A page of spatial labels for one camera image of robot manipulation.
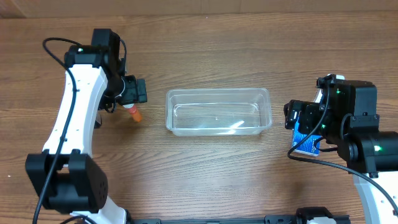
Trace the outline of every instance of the green indicator light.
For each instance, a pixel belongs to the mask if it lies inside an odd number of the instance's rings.
[[[374,146],[374,150],[375,150],[376,152],[378,152],[378,151],[381,151],[382,148],[381,148],[380,146]]]

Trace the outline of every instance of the small bottle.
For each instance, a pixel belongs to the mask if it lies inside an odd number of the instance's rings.
[[[134,103],[123,105],[123,107],[128,110],[134,121],[140,122],[142,120],[142,116]]]

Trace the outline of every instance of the blue and white package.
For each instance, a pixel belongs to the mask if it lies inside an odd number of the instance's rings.
[[[306,134],[301,134],[299,131],[299,120],[294,124],[294,129],[293,129],[293,136],[292,136],[292,147],[295,146],[297,143],[299,143],[305,136]],[[321,136],[313,135],[310,136],[301,146],[299,146],[294,152],[306,154],[309,156],[319,156],[319,148],[320,143],[318,142],[317,148],[314,147],[313,143],[315,140],[320,138]]]

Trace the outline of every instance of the table surface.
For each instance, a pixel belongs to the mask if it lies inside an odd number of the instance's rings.
[[[347,172],[286,157],[292,132],[283,105],[313,100],[328,73],[378,87],[381,130],[398,131],[398,14],[328,12],[0,19],[0,223],[30,223],[37,196],[25,172],[57,117],[64,71],[42,49],[47,37],[89,44],[93,28],[127,43],[129,73],[144,78],[148,102],[133,123],[103,115],[94,160],[109,195],[134,218],[235,218],[326,206],[363,223]],[[68,44],[50,43],[59,56]],[[176,137],[165,128],[165,96],[176,88],[267,88],[274,126],[256,136]],[[320,159],[345,164],[335,153]],[[42,210],[40,223],[67,216]]]

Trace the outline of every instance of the wooden tabletop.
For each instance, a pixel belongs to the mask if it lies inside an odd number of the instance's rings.
[[[94,160],[109,195],[134,218],[235,218],[326,206],[364,223],[352,176],[291,161],[283,105],[313,100],[328,73],[378,87],[381,130],[398,131],[398,14],[328,12],[0,19],[0,223],[30,223],[38,197],[25,172],[57,117],[64,70],[42,49],[47,37],[89,44],[93,28],[127,43],[129,73],[144,78],[148,102],[133,123],[103,115]],[[68,44],[51,43],[62,56]],[[176,88],[267,88],[274,127],[257,136],[176,137],[165,128],[165,96]],[[345,165],[335,153],[320,159]],[[67,216],[42,210],[39,223]]]

